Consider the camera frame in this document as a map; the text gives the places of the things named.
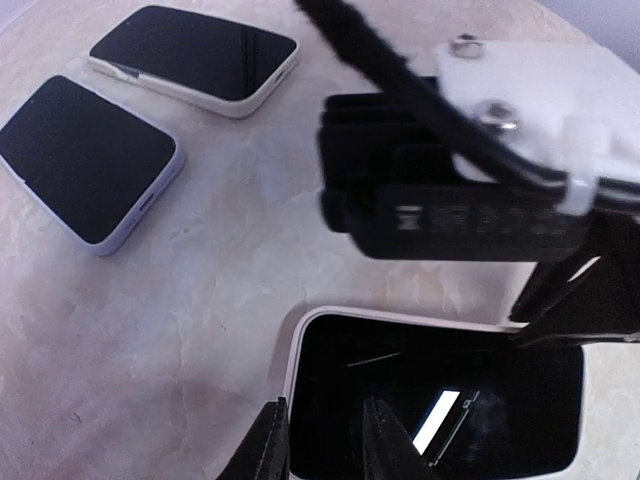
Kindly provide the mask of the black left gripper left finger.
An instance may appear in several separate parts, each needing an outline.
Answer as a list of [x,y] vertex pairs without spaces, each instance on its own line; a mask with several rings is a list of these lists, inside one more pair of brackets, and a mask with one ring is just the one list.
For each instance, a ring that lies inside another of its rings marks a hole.
[[217,480],[288,479],[289,415],[284,397],[267,402]]

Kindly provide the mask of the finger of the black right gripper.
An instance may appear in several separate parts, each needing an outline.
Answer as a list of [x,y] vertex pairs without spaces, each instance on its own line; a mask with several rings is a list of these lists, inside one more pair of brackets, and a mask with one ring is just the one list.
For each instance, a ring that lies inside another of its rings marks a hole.
[[585,242],[556,263],[540,263],[510,320],[524,325],[518,347],[639,341],[639,223],[598,214]]

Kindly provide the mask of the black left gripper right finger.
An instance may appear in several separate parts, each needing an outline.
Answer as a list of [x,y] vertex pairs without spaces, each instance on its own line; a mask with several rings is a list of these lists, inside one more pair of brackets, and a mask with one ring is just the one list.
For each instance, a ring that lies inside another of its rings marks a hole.
[[439,479],[383,400],[368,398],[364,402],[362,430],[365,479]]

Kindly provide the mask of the silver-edged black smartphone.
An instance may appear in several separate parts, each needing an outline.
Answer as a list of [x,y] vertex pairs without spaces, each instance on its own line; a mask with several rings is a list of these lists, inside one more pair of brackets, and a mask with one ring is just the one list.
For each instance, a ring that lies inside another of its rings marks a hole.
[[508,330],[355,307],[305,314],[284,393],[295,479],[360,479],[363,410],[383,401],[443,479],[539,479],[575,461],[580,347],[516,348]]

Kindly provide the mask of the lavender phone case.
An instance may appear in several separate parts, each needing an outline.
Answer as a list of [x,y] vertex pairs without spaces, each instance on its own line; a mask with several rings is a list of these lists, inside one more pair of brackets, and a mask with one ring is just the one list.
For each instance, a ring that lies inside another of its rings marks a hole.
[[96,256],[116,252],[186,160],[179,140],[62,75],[1,128],[1,161]]

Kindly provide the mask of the white phone case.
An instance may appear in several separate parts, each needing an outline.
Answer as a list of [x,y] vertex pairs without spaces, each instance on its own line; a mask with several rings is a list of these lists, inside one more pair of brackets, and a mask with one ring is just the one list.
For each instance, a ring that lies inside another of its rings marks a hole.
[[298,62],[285,35],[172,7],[144,6],[89,52],[96,71],[215,114],[252,115]]

